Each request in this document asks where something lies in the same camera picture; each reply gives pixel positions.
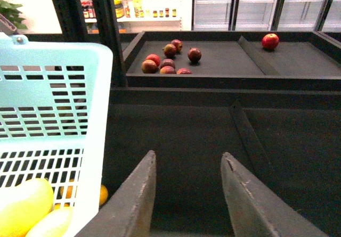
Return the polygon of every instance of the bottle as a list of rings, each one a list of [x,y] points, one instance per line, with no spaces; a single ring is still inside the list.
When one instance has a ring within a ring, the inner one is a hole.
[[[130,9],[129,6],[126,7],[126,17],[130,18]]]

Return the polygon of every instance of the jar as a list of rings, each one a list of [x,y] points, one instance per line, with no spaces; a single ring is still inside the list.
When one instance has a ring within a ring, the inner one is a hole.
[[[115,0],[115,12],[116,12],[116,18],[122,18],[124,16],[124,8],[121,0]]]

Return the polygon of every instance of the plastic basket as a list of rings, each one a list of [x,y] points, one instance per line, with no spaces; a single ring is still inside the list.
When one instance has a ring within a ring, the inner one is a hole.
[[[47,178],[74,236],[99,209],[112,52],[0,33],[0,55],[0,188]]]

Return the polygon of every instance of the apple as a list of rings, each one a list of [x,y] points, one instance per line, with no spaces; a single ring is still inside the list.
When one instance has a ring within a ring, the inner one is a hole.
[[[181,68],[176,72],[178,75],[190,75],[192,74],[192,71],[188,68]]]
[[[149,54],[149,55],[145,58],[145,60],[152,60],[152,61],[154,61],[155,64],[156,64],[156,66],[159,66],[160,63],[161,63],[160,57],[159,57],[158,55],[156,55],[156,54]]]
[[[177,53],[179,53],[182,49],[182,42],[178,39],[174,39],[173,41],[171,41],[171,44],[173,44],[176,47],[176,51]]]
[[[167,44],[164,48],[164,54],[167,58],[172,59],[176,54],[176,47],[173,44]]]
[[[160,73],[176,73],[175,69],[171,66],[165,66],[161,68]]]
[[[142,62],[141,69],[143,73],[156,73],[159,68],[154,61],[145,60]]]
[[[274,50],[279,44],[279,38],[276,34],[267,34],[262,39],[264,49]]]
[[[190,48],[187,56],[192,63],[198,63],[201,59],[201,51],[198,48]]]
[[[164,59],[161,62],[160,69],[162,69],[165,66],[171,66],[171,67],[173,67],[175,69],[175,62],[174,62],[174,60],[172,60],[172,59]]]

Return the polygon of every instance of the refrigerator door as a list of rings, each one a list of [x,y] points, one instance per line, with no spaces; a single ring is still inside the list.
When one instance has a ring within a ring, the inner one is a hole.
[[[340,32],[341,31],[341,0],[333,0],[329,9],[322,31]]]
[[[236,30],[270,30],[276,0],[239,0]]]
[[[313,31],[323,0],[285,0],[279,31]]]
[[[194,30],[228,30],[231,0],[194,0]]]

